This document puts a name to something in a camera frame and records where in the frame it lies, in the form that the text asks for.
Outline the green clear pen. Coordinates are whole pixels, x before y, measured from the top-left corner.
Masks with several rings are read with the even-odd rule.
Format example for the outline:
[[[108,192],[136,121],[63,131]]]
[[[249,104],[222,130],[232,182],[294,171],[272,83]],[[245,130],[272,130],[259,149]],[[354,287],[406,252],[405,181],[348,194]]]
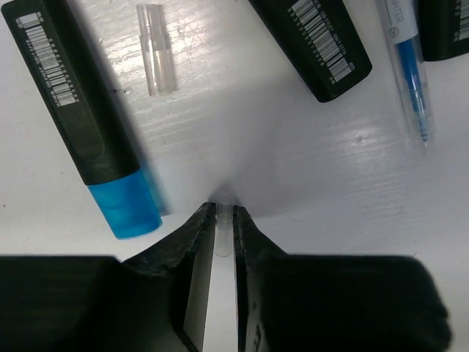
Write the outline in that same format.
[[[230,204],[216,204],[215,253],[219,257],[228,257],[232,253],[232,215]]]

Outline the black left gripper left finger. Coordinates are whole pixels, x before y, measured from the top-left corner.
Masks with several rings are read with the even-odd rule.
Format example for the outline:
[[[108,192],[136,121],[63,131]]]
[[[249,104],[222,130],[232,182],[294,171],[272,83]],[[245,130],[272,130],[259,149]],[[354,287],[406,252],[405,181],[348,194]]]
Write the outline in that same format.
[[[215,235],[204,203],[133,257],[1,258],[3,351],[201,351]]]

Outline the blue clear pen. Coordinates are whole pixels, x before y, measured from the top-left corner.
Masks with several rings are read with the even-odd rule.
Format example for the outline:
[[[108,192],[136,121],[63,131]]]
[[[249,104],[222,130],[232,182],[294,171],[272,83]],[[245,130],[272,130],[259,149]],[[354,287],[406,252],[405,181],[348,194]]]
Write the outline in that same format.
[[[434,136],[432,105],[424,69],[414,1],[377,1],[393,65],[407,135],[422,147]]]

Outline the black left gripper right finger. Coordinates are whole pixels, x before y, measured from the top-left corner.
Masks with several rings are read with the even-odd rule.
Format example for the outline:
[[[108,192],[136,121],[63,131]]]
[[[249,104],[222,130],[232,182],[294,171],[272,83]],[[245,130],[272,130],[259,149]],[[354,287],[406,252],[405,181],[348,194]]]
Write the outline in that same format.
[[[449,314],[414,257],[289,254],[233,213],[240,351],[446,351]]]

